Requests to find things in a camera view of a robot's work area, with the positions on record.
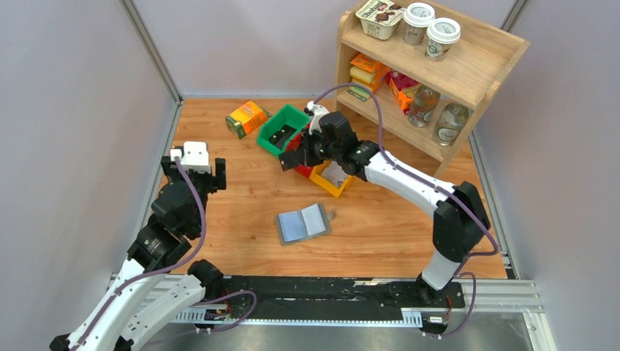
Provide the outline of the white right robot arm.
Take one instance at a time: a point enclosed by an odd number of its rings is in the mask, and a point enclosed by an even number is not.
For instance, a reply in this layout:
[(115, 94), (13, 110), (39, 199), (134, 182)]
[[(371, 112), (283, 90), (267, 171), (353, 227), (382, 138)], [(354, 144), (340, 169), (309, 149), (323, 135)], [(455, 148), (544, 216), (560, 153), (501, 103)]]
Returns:
[(418, 276), (417, 296), (436, 306), (458, 268), (490, 227), (477, 188), (440, 181), (410, 167), (380, 144), (361, 140), (340, 112), (310, 114), (297, 148), (279, 156), (283, 170), (336, 163), (347, 175), (381, 186), (416, 205), (432, 221), (434, 253)]

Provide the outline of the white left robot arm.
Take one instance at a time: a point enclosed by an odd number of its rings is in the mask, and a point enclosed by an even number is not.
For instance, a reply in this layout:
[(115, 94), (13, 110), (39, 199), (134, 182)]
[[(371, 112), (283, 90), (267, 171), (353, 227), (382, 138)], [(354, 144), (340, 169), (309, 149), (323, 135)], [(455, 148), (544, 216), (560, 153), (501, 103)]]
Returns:
[(151, 214), (130, 245), (112, 286), (84, 322), (56, 336), (50, 350), (139, 350), (174, 314), (197, 303), (217, 302), (224, 292), (222, 274), (207, 260), (192, 263), (180, 287), (145, 311), (138, 307), (177, 267), (189, 262), (206, 237), (208, 196), (227, 188), (223, 158), (210, 166), (204, 151), (162, 157), (166, 184), (151, 203)]

